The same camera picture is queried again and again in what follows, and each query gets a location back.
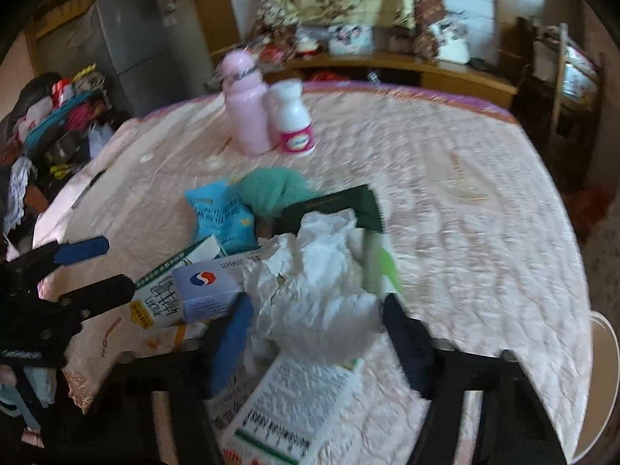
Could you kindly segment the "orange white snack wrapper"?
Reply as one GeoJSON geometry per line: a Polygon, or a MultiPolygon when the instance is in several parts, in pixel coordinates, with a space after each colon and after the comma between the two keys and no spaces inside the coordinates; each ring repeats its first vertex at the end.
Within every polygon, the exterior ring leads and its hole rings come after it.
{"type": "Polygon", "coordinates": [[[136,357],[166,354],[185,341],[200,338],[208,326],[209,322],[178,323],[143,330],[136,323],[120,317],[108,326],[103,335],[101,357],[112,359],[124,351],[130,351],[136,357]]]}

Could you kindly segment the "white green milk carton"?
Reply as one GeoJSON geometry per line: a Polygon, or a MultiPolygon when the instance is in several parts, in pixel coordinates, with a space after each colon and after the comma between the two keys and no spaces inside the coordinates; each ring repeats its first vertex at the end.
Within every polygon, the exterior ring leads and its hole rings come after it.
{"type": "Polygon", "coordinates": [[[182,319],[180,297],[172,271],[203,260],[225,256],[219,241],[211,235],[171,256],[136,283],[129,304],[130,320],[142,330],[172,326],[182,319]]]}

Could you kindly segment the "blue white medicine box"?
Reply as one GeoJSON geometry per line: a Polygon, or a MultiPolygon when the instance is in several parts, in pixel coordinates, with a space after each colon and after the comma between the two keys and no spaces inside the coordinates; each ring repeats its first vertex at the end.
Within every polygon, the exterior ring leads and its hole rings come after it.
{"type": "Polygon", "coordinates": [[[183,320],[194,323],[225,316],[244,290],[244,263],[257,259],[258,251],[251,251],[174,269],[172,278],[183,320]]]}

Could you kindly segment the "watermelon frost medicine box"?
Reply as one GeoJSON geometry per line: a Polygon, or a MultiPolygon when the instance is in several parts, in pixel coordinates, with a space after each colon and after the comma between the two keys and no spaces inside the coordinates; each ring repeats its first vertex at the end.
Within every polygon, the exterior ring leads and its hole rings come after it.
{"type": "Polygon", "coordinates": [[[359,381],[363,360],[308,363],[278,355],[253,374],[242,366],[206,403],[227,464],[309,464],[359,381]]]}

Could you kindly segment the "white tissue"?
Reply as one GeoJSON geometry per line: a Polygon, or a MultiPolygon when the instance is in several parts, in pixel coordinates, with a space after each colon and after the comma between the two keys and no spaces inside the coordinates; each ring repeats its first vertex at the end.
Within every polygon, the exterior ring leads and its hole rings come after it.
{"type": "Polygon", "coordinates": [[[381,334],[379,298],[363,288],[362,230],[353,209],[309,212],[295,234],[262,241],[243,263],[257,358],[283,353],[319,364],[362,358],[381,334]]]}

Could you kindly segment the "small green white box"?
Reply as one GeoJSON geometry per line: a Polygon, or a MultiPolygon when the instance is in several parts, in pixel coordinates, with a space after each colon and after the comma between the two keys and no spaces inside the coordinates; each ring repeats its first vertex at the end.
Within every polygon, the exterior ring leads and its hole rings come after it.
{"type": "Polygon", "coordinates": [[[385,299],[400,296],[403,288],[398,278],[396,257],[387,233],[366,230],[363,236],[363,288],[385,299]]]}

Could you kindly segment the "dark green sachet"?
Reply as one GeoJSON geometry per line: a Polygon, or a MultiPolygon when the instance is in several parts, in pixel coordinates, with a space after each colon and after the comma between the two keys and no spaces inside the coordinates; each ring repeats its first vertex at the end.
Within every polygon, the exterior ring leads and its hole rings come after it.
{"type": "Polygon", "coordinates": [[[385,232],[381,208],[374,192],[368,185],[360,185],[286,207],[282,210],[281,217],[274,224],[274,233],[296,234],[301,228],[301,219],[307,213],[333,214],[346,209],[354,211],[357,228],[377,233],[385,232]]]}

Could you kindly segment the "white trash bucket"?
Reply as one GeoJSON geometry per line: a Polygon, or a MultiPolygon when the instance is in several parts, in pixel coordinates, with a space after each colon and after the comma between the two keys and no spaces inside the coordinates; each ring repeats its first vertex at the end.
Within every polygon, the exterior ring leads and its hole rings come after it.
{"type": "Polygon", "coordinates": [[[619,391],[619,341],[608,319],[592,311],[593,366],[586,416],[572,464],[581,461],[600,440],[611,419],[619,391]]]}

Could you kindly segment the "clothes pile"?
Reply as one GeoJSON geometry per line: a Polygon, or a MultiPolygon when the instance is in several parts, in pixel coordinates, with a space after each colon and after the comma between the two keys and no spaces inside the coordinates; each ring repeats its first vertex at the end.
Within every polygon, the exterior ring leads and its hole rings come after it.
{"type": "Polygon", "coordinates": [[[1,230],[9,241],[33,235],[38,217],[121,121],[95,64],[71,78],[49,71],[24,86],[1,121],[1,230]]]}

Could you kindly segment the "blue snack bag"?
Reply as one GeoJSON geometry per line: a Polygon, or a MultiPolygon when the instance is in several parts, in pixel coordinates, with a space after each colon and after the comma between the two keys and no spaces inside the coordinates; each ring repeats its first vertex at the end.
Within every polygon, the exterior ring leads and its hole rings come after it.
{"type": "Polygon", "coordinates": [[[184,197],[195,212],[195,243],[214,236],[227,255],[257,248],[254,214],[243,204],[235,186],[213,182],[185,191],[184,197]]]}

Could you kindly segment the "green fuzzy cloth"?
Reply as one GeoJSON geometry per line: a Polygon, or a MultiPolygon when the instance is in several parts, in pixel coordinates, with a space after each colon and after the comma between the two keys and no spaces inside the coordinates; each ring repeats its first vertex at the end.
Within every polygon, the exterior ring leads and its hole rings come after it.
{"type": "Polygon", "coordinates": [[[241,202],[263,219],[280,217],[285,208],[319,196],[304,175],[282,167],[254,169],[233,188],[241,202]]]}

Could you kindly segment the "grey refrigerator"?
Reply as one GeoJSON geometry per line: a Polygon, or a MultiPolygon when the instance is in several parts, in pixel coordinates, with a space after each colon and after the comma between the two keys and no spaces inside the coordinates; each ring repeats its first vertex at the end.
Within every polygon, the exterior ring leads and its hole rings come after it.
{"type": "Polygon", "coordinates": [[[112,106],[133,117],[187,98],[157,0],[96,0],[38,47],[44,69],[65,78],[96,65],[112,106]]]}

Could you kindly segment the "pink thermos bottle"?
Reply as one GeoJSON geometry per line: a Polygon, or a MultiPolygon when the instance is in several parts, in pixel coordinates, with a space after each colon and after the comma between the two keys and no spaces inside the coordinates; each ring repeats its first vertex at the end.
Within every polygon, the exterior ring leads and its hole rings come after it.
{"type": "Polygon", "coordinates": [[[267,84],[251,53],[235,49],[221,63],[222,89],[236,146],[261,155],[274,146],[265,104],[267,84]]]}

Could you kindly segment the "white pill bottle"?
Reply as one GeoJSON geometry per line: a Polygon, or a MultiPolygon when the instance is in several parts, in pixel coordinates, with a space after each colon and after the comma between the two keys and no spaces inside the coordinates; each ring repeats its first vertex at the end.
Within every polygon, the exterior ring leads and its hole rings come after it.
{"type": "Polygon", "coordinates": [[[268,91],[271,121],[283,153],[307,155],[314,150],[315,140],[310,112],[303,101],[300,79],[279,81],[268,91]]]}

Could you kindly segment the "framed couple photo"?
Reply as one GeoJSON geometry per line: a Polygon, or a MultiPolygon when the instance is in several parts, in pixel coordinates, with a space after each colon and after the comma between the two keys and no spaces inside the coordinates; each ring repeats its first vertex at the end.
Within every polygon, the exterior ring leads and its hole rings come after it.
{"type": "Polygon", "coordinates": [[[373,28],[369,25],[333,25],[328,28],[330,56],[369,56],[374,52],[373,28]]]}

